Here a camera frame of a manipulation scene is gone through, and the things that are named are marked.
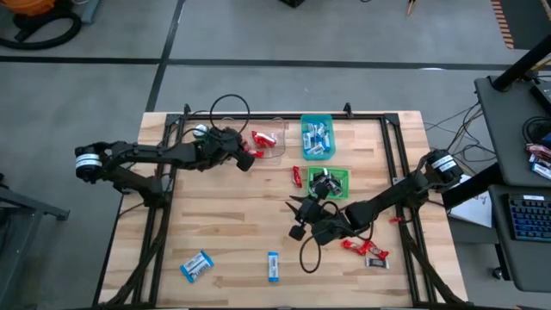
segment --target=desk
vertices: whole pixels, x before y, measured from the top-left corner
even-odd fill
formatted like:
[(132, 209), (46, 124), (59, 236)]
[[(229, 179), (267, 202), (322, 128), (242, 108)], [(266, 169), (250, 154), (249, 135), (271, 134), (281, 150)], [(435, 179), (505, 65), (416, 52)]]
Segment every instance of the desk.
[(498, 231), (499, 244), (503, 249), (506, 271), (515, 286), (522, 291), (551, 292), (551, 269), (542, 264), (542, 257), (551, 256), (551, 244), (542, 242), (516, 241), (511, 238), (509, 228), (509, 205), (507, 194), (551, 196), (551, 189), (534, 189), (492, 185), (489, 189), (493, 205), (493, 218)]
[[(145, 114), (139, 143), (156, 145), (164, 130), (166, 114)], [(419, 112), (399, 112), (410, 168), (415, 169), (429, 151)], [(197, 121), (186, 122), (186, 128)], [(241, 121), (232, 124), (239, 127)], [(270, 121), (251, 121), (250, 130), (270, 126)], [(386, 153), (378, 121), (334, 121), (337, 143), (335, 156), (325, 162), (302, 158), (299, 121), (286, 121), (287, 149), (281, 158), (257, 161), (250, 171), (241, 172), (235, 162), (205, 172), (180, 170), (170, 214), (169, 234), (158, 291), (158, 307), (402, 307), (411, 305), (404, 256), (398, 227), (389, 223), (393, 208), (381, 213), (375, 223), (373, 241), (391, 252), (390, 270), (366, 268), (355, 253), (332, 242), (322, 248), (322, 262), (312, 275), (299, 266), (300, 242), (288, 231), (294, 216), (284, 202), (289, 195), (305, 195), (291, 182), (291, 167), (301, 167), (306, 179), (308, 165), (343, 167), (350, 170), (350, 199), (337, 201), (344, 206), (369, 199), (390, 186)], [(151, 175), (154, 165), (136, 164), (133, 170)], [(127, 196), (121, 211), (140, 202)], [(99, 301), (110, 299), (126, 281), (139, 260), (145, 208), (125, 214), (116, 226), (113, 245)], [(426, 205), (420, 212), (429, 258), (436, 271), (460, 298), (467, 295), (443, 208)], [(214, 267), (196, 283), (190, 284), (179, 266), (204, 250)], [(268, 251), (279, 252), (280, 282), (268, 283)], [(314, 244), (307, 246), (305, 261), (312, 268), (317, 256)], [(422, 298), (423, 277), (416, 273)], [(147, 297), (149, 281), (145, 281)]]
[(551, 292), (551, 286), (547, 283), (548, 276), (551, 275), (544, 275), (544, 271), (535, 268), (536, 264), (530, 262), (533, 257), (545, 257), (551, 253), (549, 245), (512, 240), (503, 212), (504, 206), (501, 198), (498, 198), (506, 194), (507, 190), (511, 193), (549, 190), (545, 188), (550, 187), (551, 182), (532, 172), (523, 138), (523, 124), (526, 120), (548, 115), (529, 92), (534, 86), (532, 82), (516, 81), (504, 92), (495, 90), (490, 78), (479, 78), (474, 81), (474, 86), (498, 162), (446, 192), (443, 195), (444, 203), (447, 207), (453, 207), (488, 190), (490, 186), (499, 240), (496, 252), (501, 268), (511, 272), (511, 280), (518, 289)]
[(487, 190), (491, 184), (549, 187), (551, 182), (530, 169), (524, 150), (523, 124), (533, 116), (548, 116), (529, 90), (534, 83), (516, 81), (500, 92), (489, 78), (474, 81), (480, 106), (498, 162), (443, 195), (446, 206), (455, 206)]

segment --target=black keyboard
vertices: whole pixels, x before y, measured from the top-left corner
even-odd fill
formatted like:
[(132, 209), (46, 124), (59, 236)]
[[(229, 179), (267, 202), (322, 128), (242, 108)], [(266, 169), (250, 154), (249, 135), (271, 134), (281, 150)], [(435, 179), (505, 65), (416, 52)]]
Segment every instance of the black keyboard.
[(551, 242), (551, 197), (509, 195), (508, 201), (514, 239)]

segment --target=gray floor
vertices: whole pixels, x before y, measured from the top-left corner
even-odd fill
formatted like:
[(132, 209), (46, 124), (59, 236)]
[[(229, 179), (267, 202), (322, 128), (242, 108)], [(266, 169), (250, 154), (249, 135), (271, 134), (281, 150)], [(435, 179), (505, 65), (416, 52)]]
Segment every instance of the gray floor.
[[(65, 46), (32, 53), (0, 47), (0, 56), (160, 58), (176, 3), (103, 1), (96, 23)], [(232, 92), (256, 111), (341, 109), (350, 102), (355, 110), (421, 110), (425, 121), (435, 123), (476, 103), (473, 80), (498, 74), (484, 65), (510, 64), (524, 53), (505, 47), (490, 0), (420, 0), (412, 16), (405, 12), (406, 1), (399, 0), (307, 0), (299, 9), (276, 0), (188, 0), (170, 56), (479, 64), (480, 70), (169, 65), (155, 110), (180, 111), (184, 103), (204, 109)], [(65, 26), (57, 22), (39, 35)], [(0, 35), (13, 33), (0, 17)], [(97, 140), (135, 140), (156, 70), (156, 65), (0, 63), (0, 171), (14, 190), (71, 209), (67, 222), (46, 219), (41, 226), (20, 303), (36, 302), (40, 309), (91, 303), (120, 196), (106, 183), (76, 179), (73, 149)], [(240, 109), (236, 102), (224, 104), (225, 110)], [(455, 118), (442, 127), (455, 131), (460, 124)], [(484, 120), (471, 128), (491, 146)], [(439, 128), (428, 135), (434, 147), (453, 138)], [(479, 171), (491, 163), (472, 166)], [(497, 265), (491, 245), (456, 249), (470, 301), (551, 304), (551, 294), (522, 293), (490, 278), (487, 269)]]

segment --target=blue and white package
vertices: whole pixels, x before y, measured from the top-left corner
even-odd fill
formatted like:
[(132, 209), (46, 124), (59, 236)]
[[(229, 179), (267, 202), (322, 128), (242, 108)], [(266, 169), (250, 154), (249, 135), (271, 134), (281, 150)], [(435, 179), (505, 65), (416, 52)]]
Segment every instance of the blue and white package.
[(180, 266), (180, 270), (183, 275), (186, 276), (188, 281), (193, 283), (200, 275), (211, 269), (213, 266), (213, 260), (210, 259), (204, 251), (200, 251), (197, 255), (191, 258), (189, 262)]
[(279, 281), (279, 270), (277, 267), (277, 252), (268, 252), (268, 282)]

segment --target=wooden board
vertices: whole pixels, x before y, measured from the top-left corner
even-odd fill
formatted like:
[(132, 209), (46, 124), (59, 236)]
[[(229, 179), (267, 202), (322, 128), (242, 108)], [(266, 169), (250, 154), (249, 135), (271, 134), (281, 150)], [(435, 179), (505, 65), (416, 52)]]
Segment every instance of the wooden board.
[[(419, 112), (399, 112), (410, 169), (429, 151)], [(145, 114), (139, 143), (160, 141), (165, 113)], [(234, 121), (237, 128), (242, 123)], [(377, 195), (390, 186), (387, 161), (378, 121), (334, 121), (337, 153), (328, 161), (307, 162), (302, 158), (300, 123), (286, 121), (286, 149), (281, 158), (257, 161), (241, 172), (235, 161), (205, 172), (177, 173), (170, 231), (164, 252), (158, 307), (404, 307), (411, 305), (403, 263), (399, 230), (389, 223), (394, 208), (375, 222), (373, 241), (390, 251), (390, 270), (366, 268), (365, 259), (340, 248), (337, 241), (322, 248), (319, 270), (311, 275), (299, 266), (301, 242), (288, 236), (293, 213), (284, 202), (289, 195), (306, 195), (291, 182), (291, 167), (301, 167), (306, 180), (308, 165), (350, 170), (350, 199), (340, 207)], [(251, 127), (272, 126), (252, 121)], [(393, 140), (395, 162), (398, 152)], [(186, 140), (193, 139), (190, 134)], [(137, 164), (134, 170), (151, 175), (155, 165)], [(433, 200), (440, 200), (433, 195)], [(122, 209), (140, 202), (136, 195), (125, 198)], [(126, 281), (139, 258), (146, 209), (137, 208), (119, 220), (102, 286), (100, 301), (111, 298)], [(420, 212), (429, 258), (437, 272), (462, 299), (466, 292), (455, 254), (448, 220), (442, 207), (427, 204)], [(204, 250), (215, 266), (190, 284), (179, 266)], [(280, 281), (268, 283), (268, 251), (279, 253)], [(307, 268), (312, 268), (317, 248), (305, 250)], [(425, 298), (423, 277), (417, 265), (419, 289)], [(149, 292), (145, 282), (144, 299)]]

